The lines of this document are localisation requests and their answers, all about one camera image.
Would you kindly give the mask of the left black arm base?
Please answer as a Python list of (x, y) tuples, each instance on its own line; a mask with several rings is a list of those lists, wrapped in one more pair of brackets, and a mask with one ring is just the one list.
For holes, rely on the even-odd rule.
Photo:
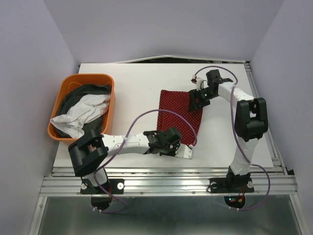
[[(108, 179), (108, 181), (101, 186), (111, 194), (123, 194), (125, 181), (124, 179)], [(80, 193), (82, 195), (92, 195), (103, 194), (104, 192), (99, 186), (94, 186), (90, 180), (83, 178)]]

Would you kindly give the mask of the red polka dot skirt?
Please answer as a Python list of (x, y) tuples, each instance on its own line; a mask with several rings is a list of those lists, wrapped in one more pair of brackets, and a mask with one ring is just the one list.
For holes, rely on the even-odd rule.
[(165, 131), (176, 127), (181, 134), (180, 142), (192, 145), (201, 125), (202, 109), (188, 111), (188, 92), (161, 90), (159, 108), (162, 111), (157, 116), (157, 130)]

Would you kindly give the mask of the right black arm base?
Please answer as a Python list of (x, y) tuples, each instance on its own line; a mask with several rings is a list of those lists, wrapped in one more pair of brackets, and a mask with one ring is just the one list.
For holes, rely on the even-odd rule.
[(254, 186), (250, 174), (233, 175), (228, 173), (225, 178), (210, 178), (207, 191), (211, 193), (253, 193)]

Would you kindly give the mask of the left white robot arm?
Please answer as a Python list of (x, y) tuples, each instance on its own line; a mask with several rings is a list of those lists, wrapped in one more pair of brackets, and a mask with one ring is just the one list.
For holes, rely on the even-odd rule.
[(180, 142), (181, 134), (175, 127), (165, 131), (145, 131), (136, 135), (113, 136), (97, 130), (85, 133), (68, 147), (76, 177), (86, 177), (98, 193), (109, 187), (105, 170), (97, 171), (106, 157), (121, 154), (159, 154), (190, 158), (192, 151)]

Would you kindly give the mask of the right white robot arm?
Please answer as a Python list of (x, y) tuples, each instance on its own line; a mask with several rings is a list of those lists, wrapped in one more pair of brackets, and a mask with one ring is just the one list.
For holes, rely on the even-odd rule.
[(255, 147), (268, 131), (267, 104), (264, 98), (255, 98), (237, 88), (237, 77), (222, 78), (221, 67), (208, 66), (206, 79), (194, 74), (191, 81), (196, 85), (189, 91), (189, 111), (210, 105), (216, 97), (230, 104), (231, 124), (236, 151), (224, 178), (211, 178), (211, 193), (253, 192), (250, 167)]

